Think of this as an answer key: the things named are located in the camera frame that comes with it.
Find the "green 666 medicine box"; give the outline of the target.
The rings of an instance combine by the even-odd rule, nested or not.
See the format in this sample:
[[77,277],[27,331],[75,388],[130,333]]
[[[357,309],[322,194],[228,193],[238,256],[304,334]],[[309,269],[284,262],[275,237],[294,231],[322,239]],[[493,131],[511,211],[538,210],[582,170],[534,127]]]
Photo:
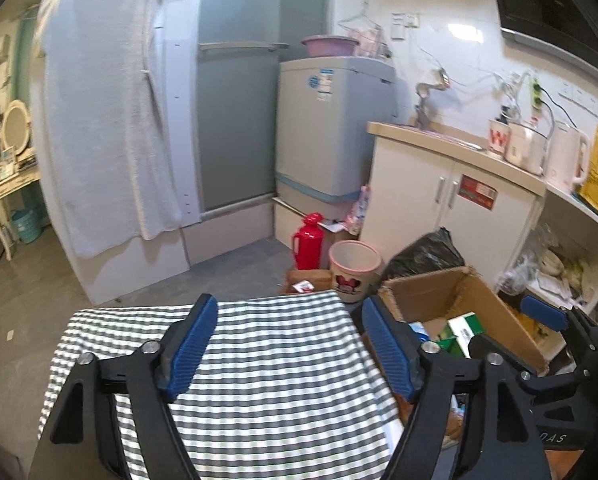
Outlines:
[[450,318],[440,330],[437,343],[454,356],[470,358],[469,344],[474,336],[484,333],[477,314],[467,312]]

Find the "blue Vinda tissue pack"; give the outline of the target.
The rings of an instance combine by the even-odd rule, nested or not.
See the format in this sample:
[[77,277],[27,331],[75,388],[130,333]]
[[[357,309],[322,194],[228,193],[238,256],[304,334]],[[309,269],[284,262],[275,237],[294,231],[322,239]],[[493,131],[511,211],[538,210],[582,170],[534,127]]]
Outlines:
[[427,330],[425,329],[425,326],[421,324],[421,322],[410,323],[409,326],[421,342],[430,340]]

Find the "white kitchen cabinet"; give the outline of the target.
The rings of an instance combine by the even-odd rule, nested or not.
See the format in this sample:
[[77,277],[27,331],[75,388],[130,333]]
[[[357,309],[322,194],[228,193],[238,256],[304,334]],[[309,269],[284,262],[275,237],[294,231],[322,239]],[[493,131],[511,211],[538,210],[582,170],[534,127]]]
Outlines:
[[479,151],[466,133],[453,138],[383,122],[367,131],[375,146],[361,239],[383,260],[445,228],[465,262],[495,285],[545,223],[568,257],[584,260],[585,305],[598,305],[598,215],[584,203]]

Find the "black garbage bag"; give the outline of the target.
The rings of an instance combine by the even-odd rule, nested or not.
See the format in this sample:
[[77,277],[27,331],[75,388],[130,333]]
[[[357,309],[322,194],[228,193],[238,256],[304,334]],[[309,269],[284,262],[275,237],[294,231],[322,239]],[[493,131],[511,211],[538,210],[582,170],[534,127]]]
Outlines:
[[380,281],[461,268],[465,260],[445,228],[429,232],[394,255],[386,264]]

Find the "white electric kettle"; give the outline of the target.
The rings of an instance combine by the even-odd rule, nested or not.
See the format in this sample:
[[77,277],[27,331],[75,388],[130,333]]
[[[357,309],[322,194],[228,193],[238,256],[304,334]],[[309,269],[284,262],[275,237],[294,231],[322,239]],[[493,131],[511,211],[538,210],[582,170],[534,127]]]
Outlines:
[[557,120],[550,137],[545,180],[570,194],[587,177],[590,140],[576,127]]

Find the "white rice cooker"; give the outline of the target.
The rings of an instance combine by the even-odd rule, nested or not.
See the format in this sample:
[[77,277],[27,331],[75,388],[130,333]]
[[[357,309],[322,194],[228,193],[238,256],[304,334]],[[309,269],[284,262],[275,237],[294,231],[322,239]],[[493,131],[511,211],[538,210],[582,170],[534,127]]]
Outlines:
[[548,137],[519,122],[510,122],[508,128],[509,139],[504,156],[506,162],[529,172],[529,174],[542,177]]

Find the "red W paper cup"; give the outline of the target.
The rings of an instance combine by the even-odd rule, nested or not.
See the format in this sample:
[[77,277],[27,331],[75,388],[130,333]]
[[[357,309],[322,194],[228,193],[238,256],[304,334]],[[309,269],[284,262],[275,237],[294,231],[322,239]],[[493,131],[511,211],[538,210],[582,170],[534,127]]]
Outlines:
[[510,130],[507,122],[501,122],[498,119],[491,119],[489,121],[489,156],[496,159],[503,159],[505,157],[509,133]]

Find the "checkered tablecloth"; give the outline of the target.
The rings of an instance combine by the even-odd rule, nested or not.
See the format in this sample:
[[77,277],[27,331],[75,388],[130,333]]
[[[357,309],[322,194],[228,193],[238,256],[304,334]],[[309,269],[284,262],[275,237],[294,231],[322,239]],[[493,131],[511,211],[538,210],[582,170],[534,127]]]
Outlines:
[[[402,430],[397,404],[337,295],[217,302],[193,381],[169,405],[197,479],[379,478]],[[82,353],[126,356],[193,306],[77,312],[52,359],[40,439]],[[115,399],[129,479],[150,479],[129,397]]]

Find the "pink waste bin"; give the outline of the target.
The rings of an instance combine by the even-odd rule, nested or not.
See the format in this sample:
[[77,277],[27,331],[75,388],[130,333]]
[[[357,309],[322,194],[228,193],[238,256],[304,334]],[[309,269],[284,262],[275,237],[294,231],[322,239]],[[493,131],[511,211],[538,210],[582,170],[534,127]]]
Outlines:
[[344,304],[362,300],[381,266],[380,253],[359,240],[341,240],[328,251],[331,288]]

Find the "teal laundry basket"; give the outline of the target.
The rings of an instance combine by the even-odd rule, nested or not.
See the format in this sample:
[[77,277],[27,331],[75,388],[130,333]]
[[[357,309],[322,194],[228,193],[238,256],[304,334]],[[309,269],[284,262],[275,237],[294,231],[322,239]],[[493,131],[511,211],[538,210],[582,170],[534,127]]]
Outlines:
[[18,238],[25,244],[37,240],[42,233],[42,226],[33,209],[19,209],[11,213],[11,224]]

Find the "green power strip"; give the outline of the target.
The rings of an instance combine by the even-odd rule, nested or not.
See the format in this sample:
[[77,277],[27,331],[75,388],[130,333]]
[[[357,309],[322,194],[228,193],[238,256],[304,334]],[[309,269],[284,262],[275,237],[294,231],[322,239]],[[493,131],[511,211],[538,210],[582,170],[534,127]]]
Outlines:
[[541,110],[542,107],[542,87],[541,84],[538,82],[538,78],[535,76],[531,79],[530,84],[530,96],[531,96],[531,106],[534,110]]

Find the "small brown cardboard box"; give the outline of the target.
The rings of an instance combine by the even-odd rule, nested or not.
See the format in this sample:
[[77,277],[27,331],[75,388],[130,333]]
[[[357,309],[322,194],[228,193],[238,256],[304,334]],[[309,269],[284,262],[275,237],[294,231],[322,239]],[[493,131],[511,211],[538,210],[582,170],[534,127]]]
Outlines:
[[330,270],[291,269],[285,274],[285,282],[279,290],[280,295],[311,294],[331,289],[333,274]]

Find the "red thermos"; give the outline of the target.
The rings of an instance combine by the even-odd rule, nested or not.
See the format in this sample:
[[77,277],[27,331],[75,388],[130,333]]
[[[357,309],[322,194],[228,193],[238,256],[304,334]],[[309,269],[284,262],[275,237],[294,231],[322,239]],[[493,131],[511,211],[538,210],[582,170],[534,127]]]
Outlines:
[[320,267],[324,231],[321,222],[324,217],[319,212],[307,214],[303,225],[293,234],[291,250],[297,270],[315,270]]

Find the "metal faucet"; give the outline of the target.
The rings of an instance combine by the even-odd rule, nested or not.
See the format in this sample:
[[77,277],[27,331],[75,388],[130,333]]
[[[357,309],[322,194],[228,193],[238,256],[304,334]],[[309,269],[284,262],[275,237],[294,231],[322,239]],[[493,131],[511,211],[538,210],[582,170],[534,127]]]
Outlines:
[[430,82],[418,82],[415,87],[418,102],[415,105],[416,124],[421,130],[428,130],[430,118],[428,116],[428,100],[433,91],[447,91],[451,88],[451,80],[443,67],[437,69],[438,81],[435,84]]

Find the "white dressing table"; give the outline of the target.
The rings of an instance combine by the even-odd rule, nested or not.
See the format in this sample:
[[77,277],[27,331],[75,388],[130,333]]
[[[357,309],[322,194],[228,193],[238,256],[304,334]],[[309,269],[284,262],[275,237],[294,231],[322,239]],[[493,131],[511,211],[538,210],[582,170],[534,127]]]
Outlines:
[[11,224],[11,213],[24,206],[20,192],[28,185],[40,181],[38,165],[30,166],[0,182],[0,242],[5,259],[12,260],[18,242],[18,234]]

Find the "grey washing machine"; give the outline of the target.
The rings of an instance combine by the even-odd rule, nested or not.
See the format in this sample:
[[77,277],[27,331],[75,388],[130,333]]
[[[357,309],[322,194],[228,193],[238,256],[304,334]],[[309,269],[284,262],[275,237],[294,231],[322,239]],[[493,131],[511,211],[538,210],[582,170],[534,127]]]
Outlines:
[[325,56],[279,64],[277,194],[328,206],[353,202],[369,178],[370,122],[397,111],[395,69],[376,58]]

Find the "oval vanity mirror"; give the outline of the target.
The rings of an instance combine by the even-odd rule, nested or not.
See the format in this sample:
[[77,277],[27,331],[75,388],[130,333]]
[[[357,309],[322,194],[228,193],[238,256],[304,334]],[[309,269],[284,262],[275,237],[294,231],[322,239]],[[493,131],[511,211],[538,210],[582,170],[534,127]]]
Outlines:
[[5,110],[0,127],[0,147],[12,150],[18,157],[26,148],[31,136],[31,119],[28,106],[21,100],[13,100]]

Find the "pink basin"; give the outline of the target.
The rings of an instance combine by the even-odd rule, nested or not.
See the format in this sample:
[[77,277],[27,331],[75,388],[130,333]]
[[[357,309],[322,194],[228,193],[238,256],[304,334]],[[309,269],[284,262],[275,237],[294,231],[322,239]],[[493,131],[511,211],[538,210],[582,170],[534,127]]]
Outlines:
[[315,35],[301,40],[310,58],[327,56],[352,56],[360,44],[356,39],[346,36]]

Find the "white hanging towel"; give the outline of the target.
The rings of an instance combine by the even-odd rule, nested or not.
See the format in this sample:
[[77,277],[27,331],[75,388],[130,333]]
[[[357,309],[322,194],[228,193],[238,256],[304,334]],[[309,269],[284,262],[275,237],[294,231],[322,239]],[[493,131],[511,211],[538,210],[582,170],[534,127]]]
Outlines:
[[56,0],[40,37],[51,169],[79,258],[180,226],[150,73],[160,3]]

